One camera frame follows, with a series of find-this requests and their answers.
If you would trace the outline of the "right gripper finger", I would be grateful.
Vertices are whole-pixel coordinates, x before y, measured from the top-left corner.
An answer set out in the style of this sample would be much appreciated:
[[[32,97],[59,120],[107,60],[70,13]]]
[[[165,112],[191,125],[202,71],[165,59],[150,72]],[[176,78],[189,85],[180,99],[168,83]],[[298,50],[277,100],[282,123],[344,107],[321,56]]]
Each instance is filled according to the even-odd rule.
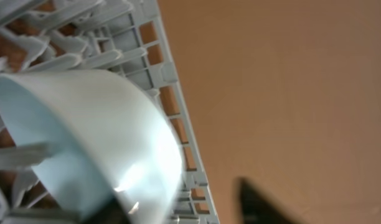
[[[237,179],[237,203],[243,224],[297,224],[245,177]]]

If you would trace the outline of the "blue bowl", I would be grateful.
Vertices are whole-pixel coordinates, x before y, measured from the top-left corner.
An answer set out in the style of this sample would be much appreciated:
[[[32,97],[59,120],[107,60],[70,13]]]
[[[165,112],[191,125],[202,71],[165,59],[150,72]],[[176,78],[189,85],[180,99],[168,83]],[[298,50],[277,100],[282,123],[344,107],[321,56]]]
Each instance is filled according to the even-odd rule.
[[[163,223],[183,171],[160,107],[106,70],[0,74],[0,115],[19,147],[50,144],[33,167],[58,205],[86,220],[116,199],[131,223]]]

